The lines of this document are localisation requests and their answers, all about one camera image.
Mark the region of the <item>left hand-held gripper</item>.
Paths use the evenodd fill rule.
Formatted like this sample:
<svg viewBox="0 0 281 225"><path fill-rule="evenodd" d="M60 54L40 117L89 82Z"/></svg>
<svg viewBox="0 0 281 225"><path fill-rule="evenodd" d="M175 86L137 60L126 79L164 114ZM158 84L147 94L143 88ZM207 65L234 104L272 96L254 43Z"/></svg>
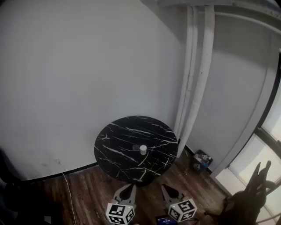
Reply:
<svg viewBox="0 0 281 225"><path fill-rule="evenodd" d="M107 205L106 217L111 225L129 225L135 217L137 187L134 184L118 189Z"/></svg>

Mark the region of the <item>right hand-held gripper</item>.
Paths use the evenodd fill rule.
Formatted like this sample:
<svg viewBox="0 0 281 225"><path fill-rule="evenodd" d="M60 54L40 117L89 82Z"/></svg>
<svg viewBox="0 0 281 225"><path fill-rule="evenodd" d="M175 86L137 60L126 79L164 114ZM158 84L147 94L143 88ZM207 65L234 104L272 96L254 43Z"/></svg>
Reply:
<svg viewBox="0 0 281 225"><path fill-rule="evenodd" d="M177 222L183 222L194 217L197 207L193 199L183 200L185 195L166 184L162 184L162 195L168 209L168 215Z"/></svg>

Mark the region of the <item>black storage box with items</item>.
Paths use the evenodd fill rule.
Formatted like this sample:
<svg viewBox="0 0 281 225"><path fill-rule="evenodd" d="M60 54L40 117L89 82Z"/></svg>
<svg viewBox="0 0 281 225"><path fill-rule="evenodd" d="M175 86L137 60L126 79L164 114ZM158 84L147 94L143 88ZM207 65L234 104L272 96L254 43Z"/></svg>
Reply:
<svg viewBox="0 0 281 225"><path fill-rule="evenodd" d="M213 158L210 157L202 150L198 150L192 158L192 166L191 168L197 173L200 174L211 165L213 162Z"/></svg>

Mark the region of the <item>black office chair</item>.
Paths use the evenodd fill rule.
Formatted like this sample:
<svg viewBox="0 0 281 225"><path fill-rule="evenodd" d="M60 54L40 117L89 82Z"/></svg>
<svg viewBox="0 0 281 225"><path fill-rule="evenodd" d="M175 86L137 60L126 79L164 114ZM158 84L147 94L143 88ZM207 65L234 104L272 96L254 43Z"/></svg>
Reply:
<svg viewBox="0 0 281 225"><path fill-rule="evenodd" d="M261 208L267 201L267 195L275 191L277 184L267 180L271 161L267 161L265 168L260 169L258 163L247 186L243 191L223 200L223 209L220 214L205 211L217 225L256 225Z"/></svg>

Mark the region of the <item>black swivel chair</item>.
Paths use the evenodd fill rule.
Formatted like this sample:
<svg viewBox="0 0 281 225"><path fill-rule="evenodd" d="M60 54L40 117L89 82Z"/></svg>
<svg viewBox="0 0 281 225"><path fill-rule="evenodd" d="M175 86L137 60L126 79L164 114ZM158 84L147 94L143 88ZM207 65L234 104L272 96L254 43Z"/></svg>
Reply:
<svg viewBox="0 0 281 225"><path fill-rule="evenodd" d="M13 175L1 148L0 179L5 183L4 205L17 213L15 225L63 225L62 205L48 199L45 193L32 184Z"/></svg>

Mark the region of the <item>thick white insulated pipe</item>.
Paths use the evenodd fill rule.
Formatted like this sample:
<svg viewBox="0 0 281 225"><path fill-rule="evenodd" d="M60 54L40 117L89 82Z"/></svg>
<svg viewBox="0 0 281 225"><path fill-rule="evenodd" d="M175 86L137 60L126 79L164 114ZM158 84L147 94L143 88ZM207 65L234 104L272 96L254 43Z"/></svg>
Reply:
<svg viewBox="0 0 281 225"><path fill-rule="evenodd" d="M184 150L184 147L188 141L189 135L192 131L195 123L197 113L202 101L202 97L205 90L205 85L209 75L209 69L211 65L211 57L213 53L213 40L215 29L215 11L214 6L205 6L205 23L204 23L204 35L202 44L202 58L200 63L199 74L197 77L197 84L194 92L193 99L189 103L187 108L187 114L185 116L184 126L182 128L179 138L177 158L179 158Z"/></svg>

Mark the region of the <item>white horizontal ceiling pipe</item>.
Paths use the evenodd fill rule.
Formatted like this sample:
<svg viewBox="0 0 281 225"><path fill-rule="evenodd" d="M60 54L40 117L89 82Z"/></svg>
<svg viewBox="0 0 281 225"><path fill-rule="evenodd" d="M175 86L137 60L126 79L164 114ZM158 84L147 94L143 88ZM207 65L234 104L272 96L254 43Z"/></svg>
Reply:
<svg viewBox="0 0 281 225"><path fill-rule="evenodd" d="M225 13L225 12L215 12L215 15L219 15L219 16L224 16L224 17L229 17L229 18L237 18L237 19L241 19L241 20L244 20L244 21L248 21L248 22L252 22L252 23L255 23L255 24L258 24L266 29L269 29L270 31L278 34L278 35L281 35L281 29L278 29L268 23L265 23L265 22L262 22L260 20L257 20L257 19L254 19L254 18L249 18L249 17L246 17L246 16L242 16L242 15L236 15L236 14L231 14L231 13Z"/></svg>

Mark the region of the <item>window with dark frame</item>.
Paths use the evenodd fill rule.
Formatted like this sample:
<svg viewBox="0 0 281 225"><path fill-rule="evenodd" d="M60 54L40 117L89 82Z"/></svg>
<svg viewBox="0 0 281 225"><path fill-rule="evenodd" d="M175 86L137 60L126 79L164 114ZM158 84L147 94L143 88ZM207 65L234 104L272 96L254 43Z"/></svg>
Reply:
<svg viewBox="0 0 281 225"><path fill-rule="evenodd" d="M281 218L281 50L272 93L251 138L216 180L230 195L245 189L255 167L271 161L267 180L277 185L258 215L259 225L277 225Z"/></svg>

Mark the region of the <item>thin white wall pipe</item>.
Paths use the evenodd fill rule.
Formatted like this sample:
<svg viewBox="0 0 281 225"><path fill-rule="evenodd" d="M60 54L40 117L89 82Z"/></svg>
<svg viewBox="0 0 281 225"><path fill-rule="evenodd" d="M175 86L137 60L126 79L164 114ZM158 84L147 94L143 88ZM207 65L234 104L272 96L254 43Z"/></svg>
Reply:
<svg viewBox="0 0 281 225"><path fill-rule="evenodd" d="M189 80L187 85L187 108L189 105L191 89L193 84L193 77L195 74L195 62L197 56L197 44L198 44L198 10L196 7L192 7L193 9L193 45L192 45L192 54L191 54L191 66L189 72Z"/></svg>
<svg viewBox="0 0 281 225"><path fill-rule="evenodd" d="M184 118L187 110L187 85L189 80L189 72L191 66L191 54L193 45L193 9L187 6L187 36L186 36L186 51L185 51L185 62L184 62L184 75L182 81L182 88L180 93L180 101L177 111L176 122L174 126L174 131L179 138L184 122Z"/></svg>

